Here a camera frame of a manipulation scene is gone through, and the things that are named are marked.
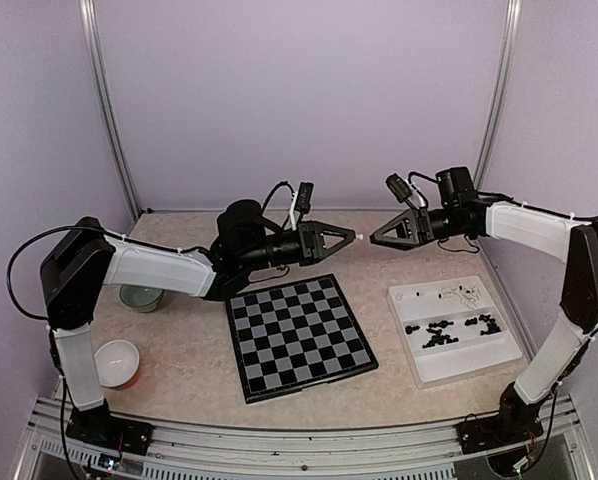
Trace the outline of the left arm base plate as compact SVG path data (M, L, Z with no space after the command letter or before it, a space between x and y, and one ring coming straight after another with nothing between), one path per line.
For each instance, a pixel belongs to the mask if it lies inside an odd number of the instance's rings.
M153 426L149 423L94 410L73 412L66 427L66 435L71 439L140 456L147 454L152 433Z

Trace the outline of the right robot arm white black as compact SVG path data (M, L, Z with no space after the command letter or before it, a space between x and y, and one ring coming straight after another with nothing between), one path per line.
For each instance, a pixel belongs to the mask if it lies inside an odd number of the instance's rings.
M581 217L478 190L465 167L431 178L440 206L416 205L411 179L392 174L386 186L407 208L370 236L374 245L408 251L455 236L510 241L564 266L557 319L527 368L500 396L496 414L457 426L465 453L510 445L542 434L539 412L581 362L598 333L598 215Z

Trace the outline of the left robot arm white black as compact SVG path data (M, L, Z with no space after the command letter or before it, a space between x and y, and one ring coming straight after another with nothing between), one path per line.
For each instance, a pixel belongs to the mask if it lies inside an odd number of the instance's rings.
M102 288L133 285L225 300L245 289L251 273L277 266L310 266L352 243L354 230L300 220L284 229L261 204L239 200L217 218L208 248L153 245L107 232L94 217L74 225L40 267L47 321L81 430L100 445L119 434L95 365L90 325Z

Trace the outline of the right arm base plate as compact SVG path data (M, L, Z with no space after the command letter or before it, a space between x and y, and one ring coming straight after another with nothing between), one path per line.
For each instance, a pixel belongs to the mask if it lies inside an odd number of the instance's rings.
M506 447L529 441L544 434L539 420L504 427L498 415L470 418L456 425L461 451L464 455Z

